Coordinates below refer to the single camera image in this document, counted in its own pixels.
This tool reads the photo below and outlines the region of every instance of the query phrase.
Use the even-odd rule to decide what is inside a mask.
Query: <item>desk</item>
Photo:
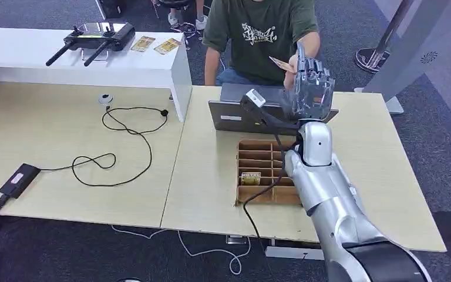
[[[116,183],[143,170],[149,151],[139,136],[105,128],[105,107],[98,95],[114,96],[114,107],[148,106],[169,110],[169,120],[146,134],[153,149],[151,168],[138,179],[118,187],[87,187],[72,171],[42,172],[1,214],[45,219],[160,227],[183,123],[179,122],[169,91],[120,87],[46,84],[0,84],[0,187],[22,164],[62,167],[79,155],[115,153],[110,170],[85,164],[76,170],[89,183]],[[113,112],[138,131],[163,121],[155,111]],[[106,119],[107,125],[119,126]]]
[[[94,61],[85,67],[78,49],[68,50],[47,67],[46,61],[64,45],[63,38],[69,33],[71,31],[0,28],[0,81],[166,88],[170,89],[179,119],[184,121],[191,95],[191,75],[182,33],[136,32],[124,50],[110,53],[107,62]],[[144,53],[130,51],[134,41],[143,35],[156,38],[150,48]],[[169,38],[181,45],[166,55],[153,50]]]
[[[235,156],[240,139],[270,135],[213,128],[207,101],[220,88],[193,87],[172,175],[162,228],[255,236],[235,200]],[[335,93],[333,147],[364,209],[392,240],[415,250],[446,251],[380,94]],[[262,237],[317,241],[300,206],[249,205]]]
[[[154,161],[136,181],[114,188],[85,187],[69,170],[41,173],[2,214],[254,236],[242,208],[233,205],[236,146],[240,139],[272,136],[216,131],[207,104],[218,99],[216,87],[193,87],[183,128],[163,92],[0,85],[0,187],[23,162],[59,167],[78,155],[107,152],[118,155],[112,170],[86,165],[78,168],[81,177],[100,182],[127,179],[147,164],[147,147],[137,136],[101,125],[104,108],[97,103],[98,94],[114,94],[114,106],[170,110],[168,124],[147,135]],[[334,150],[357,186],[369,218],[407,248],[445,251],[381,96],[336,93],[334,108],[340,110],[329,123]],[[120,118],[138,129],[160,122],[160,117],[146,112]],[[317,241],[310,218],[299,206],[252,204],[249,210],[263,237]]]

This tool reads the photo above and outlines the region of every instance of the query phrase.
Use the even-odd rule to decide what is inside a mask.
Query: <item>laptop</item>
[[[208,101],[211,117],[215,129],[225,131],[296,135],[297,132],[289,129],[273,129],[258,123],[251,117],[240,105],[240,100],[244,94],[254,88],[262,95],[266,103],[262,107],[272,116],[286,120],[282,107],[280,106],[281,91],[284,89],[279,86],[258,86],[258,85],[240,85],[225,83],[222,86],[219,101]],[[338,110],[331,110],[328,118],[324,122],[331,120]]]

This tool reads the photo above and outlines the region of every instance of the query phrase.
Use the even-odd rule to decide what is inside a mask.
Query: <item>cardboard compartment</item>
[[[244,160],[272,160],[271,153],[272,151],[240,150],[238,156]]]
[[[237,202],[244,203],[249,197],[264,190],[268,186],[238,186]],[[254,198],[250,203],[271,203],[272,202],[272,190],[263,193],[262,195]]]
[[[272,190],[276,204],[301,204],[295,186],[275,186]]]
[[[272,164],[270,160],[242,160],[239,161],[239,167],[263,167],[271,168]]]
[[[273,168],[275,168],[275,169],[282,168],[282,161],[280,161],[280,160],[273,160],[272,162],[273,162],[273,164],[272,164]]]
[[[290,146],[291,143],[282,144],[285,151]],[[238,144],[237,160],[236,204],[244,203],[251,196],[267,188],[279,175],[282,178],[276,186],[250,203],[301,204],[297,188],[282,169],[280,147],[275,140],[241,140]],[[260,172],[260,185],[241,185],[243,172]]]

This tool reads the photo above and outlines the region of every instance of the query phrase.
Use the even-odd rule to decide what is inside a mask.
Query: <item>sneaker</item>
[[[176,18],[176,16],[174,16],[174,15],[172,15],[172,14],[169,14],[168,19],[169,19],[169,24],[170,24],[170,26],[173,26],[173,25],[179,23],[179,20]]]
[[[205,29],[205,26],[207,26],[207,20],[208,17],[203,15],[203,22],[198,21],[198,19],[196,19],[196,29],[198,29],[199,31],[202,31],[203,29]]]

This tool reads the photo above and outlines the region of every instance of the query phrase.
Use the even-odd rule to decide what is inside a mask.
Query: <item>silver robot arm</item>
[[[322,63],[306,58],[298,44],[294,90],[285,92],[283,108],[296,124],[282,122],[262,110],[258,92],[241,100],[260,123],[297,130],[297,141],[284,155],[307,215],[312,218],[330,282],[431,281],[423,264],[409,250],[389,240],[365,216],[355,188],[332,151],[329,115],[334,80]]]
[[[431,281],[417,257],[387,239],[362,212],[332,152],[329,127],[307,122],[299,133],[303,143],[286,152],[285,169],[312,218],[329,281]]]

